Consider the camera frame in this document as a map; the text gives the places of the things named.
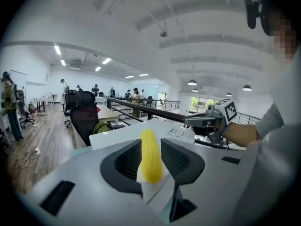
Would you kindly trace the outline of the grey office chair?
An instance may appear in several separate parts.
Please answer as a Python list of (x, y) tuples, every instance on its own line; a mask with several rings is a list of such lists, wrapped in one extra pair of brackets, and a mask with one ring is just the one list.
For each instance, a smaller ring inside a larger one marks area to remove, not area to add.
[(25, 128), (28, 123), (34, 125), (34, 119), (25, 106), (25, 97), (22, 90), (16, 92), (18, 113), (21, 116), (20, 125)]

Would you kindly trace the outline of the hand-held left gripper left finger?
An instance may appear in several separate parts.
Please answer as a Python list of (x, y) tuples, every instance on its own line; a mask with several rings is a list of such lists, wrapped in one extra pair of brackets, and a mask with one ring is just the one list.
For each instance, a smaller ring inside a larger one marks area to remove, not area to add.
[(169, 173), (147, 183), (140, 149), (130, 140), (79, 154), (19, 199), (44, 226), (164, 226)]

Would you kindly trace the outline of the black mesh office chair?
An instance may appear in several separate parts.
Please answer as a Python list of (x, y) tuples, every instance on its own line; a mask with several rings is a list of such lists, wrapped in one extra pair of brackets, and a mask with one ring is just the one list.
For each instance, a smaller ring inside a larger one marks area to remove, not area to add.
[(75, 90), (68, 90), (64, 96), (65, 99), (65, 108), (64, 108), (64, 115), (65, 117), (70, 117), (70, 110), (76, 106), (77, 104), (77, 97), (75, 94)]
[[(73, 127), (86, 146), (91, 146), (89, 137), (99, 123), (95, 96), (89, 91), (76, 91), (77, 104), (70, 110), (70, 119)], [(112, 130), (123, 128), (123, 125), (111, 125)]]

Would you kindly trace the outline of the white folding table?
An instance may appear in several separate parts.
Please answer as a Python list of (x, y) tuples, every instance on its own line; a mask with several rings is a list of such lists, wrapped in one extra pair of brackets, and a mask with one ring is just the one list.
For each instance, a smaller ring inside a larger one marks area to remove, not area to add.
[(45, 112), (46, 105), (54, 105), (54, 99), (49, 96), (34, 97), (32, 101), (33, 104), (36, 106), (38, 113)]

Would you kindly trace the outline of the dark metal railing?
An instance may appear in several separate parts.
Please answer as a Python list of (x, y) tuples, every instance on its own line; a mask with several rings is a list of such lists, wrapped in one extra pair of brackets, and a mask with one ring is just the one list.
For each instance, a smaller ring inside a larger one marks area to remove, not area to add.
[[(128, 102), (128, 99), (126, 99), (126, 98), (122, 98), (122, 99), (116, 99), (116, 98), (112, 98), (112, 97), (107, 98), (107, 107), (109, 109), (113, 109), (114, 111), (120, 112), (123, 115), (126, 115), (127, 117), (130, 117), (137, 121), (142, 121), (139, 118), (136, 118), (133, 115), (126, 113), (124, 109), (122, 109), (122, 110), (118, 109), (116, 104), (124, 105), (124, 106), (127, 106), (132, 109), (136, 108), (139, 111), (146, 113), (148, 115), (148, 120), (151, 120), (153, 118), (153, 116), (156, 115), (156, 116), (159, 116), (159, 117), (162, 117), (165, 119), (169, 119), (172, 121), (181, 122), (185, 126), (188, 126), (184, 123), (184, 118), (186, 117), (184, 115), (172, 113), (169, 111), (159, 110), (159, 109), (156, 109), (155, 107), (152, 108), (152, 107), (148, 107), (145, 105), (135, 105), (132, 102)], [(201, 144), (201, 145), (206, 145), (208, 147), (212, 147), (212, 148), (230, 149), (230, 147), (229, 147), (230, 141), (228, 141), (226, 138), (224, 138), (224, 143), (211, 143), (210, 141), (204, 142), (199, 139), (196, 139), (195, 142), (197, 142), (198, 144)]]

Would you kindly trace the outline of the light blue table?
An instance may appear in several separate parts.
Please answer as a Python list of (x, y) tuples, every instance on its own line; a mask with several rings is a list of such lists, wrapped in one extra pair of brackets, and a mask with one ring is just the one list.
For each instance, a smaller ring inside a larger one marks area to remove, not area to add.
[(73, 158), (75, 156), (78, 156), (80, 154), (90, 152), (90, 151), (92, 151), (92, 148), (90, 146), (86, 146), (86, 147), (83, 147), (83, 148), (74, 149), (74, 150), (72, 150), (70, 152), (69, 159), (71, 159), (71, 158)]

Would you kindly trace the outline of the person's grey shirt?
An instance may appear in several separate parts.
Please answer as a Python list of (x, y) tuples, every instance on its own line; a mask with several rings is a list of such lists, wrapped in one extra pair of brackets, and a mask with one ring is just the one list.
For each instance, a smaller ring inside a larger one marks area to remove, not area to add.
[(301, 225), (301, 48), (271, 97), (284, 124), (251, 146), (258, 153), (231, 226)]

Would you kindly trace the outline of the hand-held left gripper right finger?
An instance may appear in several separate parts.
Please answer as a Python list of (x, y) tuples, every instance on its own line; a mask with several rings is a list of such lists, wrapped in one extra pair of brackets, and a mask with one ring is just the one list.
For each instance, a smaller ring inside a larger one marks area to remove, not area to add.
[(238, 226), (244, 151), (161, 139), (161, 156), (173, 185), (169, 226)]

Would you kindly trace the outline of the wooden top table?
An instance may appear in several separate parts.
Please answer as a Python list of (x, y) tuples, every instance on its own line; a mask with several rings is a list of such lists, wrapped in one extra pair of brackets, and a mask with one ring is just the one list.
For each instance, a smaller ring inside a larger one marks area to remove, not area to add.
[(116, 112), (109, 109), (106, 105), (97, 105), (97, 108), (99, 109), (97, 113), (99, 122), (108, 123), (112, 121), (115, 125), (118, 125), (119, 115)]

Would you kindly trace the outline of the white microwave oven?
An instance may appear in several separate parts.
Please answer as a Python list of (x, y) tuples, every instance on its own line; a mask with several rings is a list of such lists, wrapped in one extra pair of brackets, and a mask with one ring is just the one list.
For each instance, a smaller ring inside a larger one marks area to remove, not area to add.
[(90, 135), (91, 148), (92, 150), (98, 150), (118, 143), (139, 139), (141, 132), (145, 129), (152, 130), (156, 139), (171, 138), (191, 144), (195, 142), (195, 134), (190, 129), (167, 121), (149, 120), (124, 128)]

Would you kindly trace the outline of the person's right forearm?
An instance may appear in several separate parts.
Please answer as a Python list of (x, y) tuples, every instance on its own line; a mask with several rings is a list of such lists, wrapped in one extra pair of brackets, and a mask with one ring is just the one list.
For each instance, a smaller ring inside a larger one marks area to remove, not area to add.
[(242, 125), (234, 122), (226, 127), (222, 136), (240, 147), (247, 147), (250, 143), (262, 139), (254, 125)]

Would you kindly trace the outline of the green backpack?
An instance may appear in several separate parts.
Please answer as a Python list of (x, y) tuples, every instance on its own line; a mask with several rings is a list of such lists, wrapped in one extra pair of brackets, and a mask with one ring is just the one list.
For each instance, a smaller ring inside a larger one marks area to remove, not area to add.
[(93, 135), (111, 131), (112, 128), (108, 123), (99, 122), (93, 129)]

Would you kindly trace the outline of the yellow corn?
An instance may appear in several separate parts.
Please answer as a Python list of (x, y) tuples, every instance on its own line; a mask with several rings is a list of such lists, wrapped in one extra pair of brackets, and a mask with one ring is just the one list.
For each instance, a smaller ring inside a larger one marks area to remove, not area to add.
[(160, 150), (151, 129), (145, 129), (140, 134), (141, 163), (139, 173), (144, 182), (155, 184), (162, 178), (162, 163)]

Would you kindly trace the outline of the whiteboard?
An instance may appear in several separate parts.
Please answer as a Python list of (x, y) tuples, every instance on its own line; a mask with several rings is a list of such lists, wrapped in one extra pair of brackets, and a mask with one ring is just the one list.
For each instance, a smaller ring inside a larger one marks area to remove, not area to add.
[(19, 90), (22, 90), (24, 93), (24, 101), (26, 102), (26, 82), (27, 82), (27, 74), (11, 70), (10, 78), (17, 85)]

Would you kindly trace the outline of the row of ceiling light panels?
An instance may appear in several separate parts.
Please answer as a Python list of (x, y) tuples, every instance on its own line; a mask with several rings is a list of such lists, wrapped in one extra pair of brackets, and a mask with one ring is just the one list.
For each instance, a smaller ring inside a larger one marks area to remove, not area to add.
[(54, 46), (62, 66), (84, 72), (91, 72), (108, 77), (131, 80), (149, 76), (133, 67), (96, 53), (74, 48)]

